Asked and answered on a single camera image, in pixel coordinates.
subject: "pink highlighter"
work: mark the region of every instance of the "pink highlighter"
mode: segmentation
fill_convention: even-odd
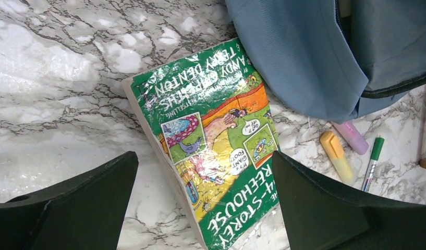
[[[342,124],[337,124],[335,122],[331,123],[357,154],[364,155],[366,153],[369,145],[356,127],[352,125],[352,122],[346,121]]]

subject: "pastel highlighter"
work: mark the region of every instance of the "pastel highlighter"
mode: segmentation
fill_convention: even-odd
[[[342,124],[331,123],[357,154],[364,155],[366,153],[369,145],[352,122],[346,121]]]
[[[352,186],[356,181],[357,173],[348,164],[338,137],[332,131],[325,131],[320,137],[323,149],[330,158],[338,176],[346,185]]]

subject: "green marker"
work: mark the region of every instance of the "green marker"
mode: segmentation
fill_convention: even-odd
[[[374,177],[374,171],[377,167],[377,161],[379,160],[380,151],[382,151],[384,142],[385,139],[381,137],[375,138],[371,159],[369,160],[368,169],[366,170],[365,179],[363,180],[362,191],[364,192],[369,191],[369,186],[371,185],[372,178]]]

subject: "plastic book cover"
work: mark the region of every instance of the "plastic book cover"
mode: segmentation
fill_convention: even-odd
[[[228,249],[278,202],[279,142],[239,39],[133,77],[131,90],[185,185],[206,246]]]

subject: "backpack zipper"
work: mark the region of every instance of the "backpack zipper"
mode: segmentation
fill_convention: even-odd
[[[374,90],[374,91],[364,90],[361,97],[370,98],[370,99],[390,97],[393,95],[410,91],[412,89],[415,89],[425,84],[426,84],[426,73],[424,73],[423,75],[419,77],[405,80],[399,84],[393,85],[391,87],[386,87],[384,89]]]
[[[343,38],[345,39],[345,42],[347,42],[348,43],[348,40],[346,39],[346,35],[345,35],[345,33],[343,32],[343,29],[342,29],[342,25],[341,25],[341,23],[340,23],[340,10],[339,10],[339,1],[338,0],[334,0],[334,3],[335,3],[335,7],[336,7],[336,22],[337,22],[337,25],[338,25],[338,28],[340,29],[340,31],[342,32],[342,35],[343,35]]]

